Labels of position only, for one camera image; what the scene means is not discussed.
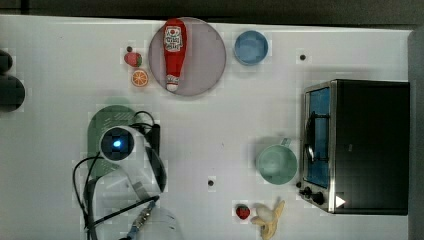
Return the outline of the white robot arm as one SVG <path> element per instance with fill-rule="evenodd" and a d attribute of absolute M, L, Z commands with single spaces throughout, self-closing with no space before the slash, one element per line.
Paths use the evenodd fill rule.
<path fill-rule="evenodd" d="M 167 175 L 145 135 L 114 126 L 99 140 L 102 159 L 113 169 L 95 184 L 93 240 L 184 240 L 176 216 L 159 202 Z"/>

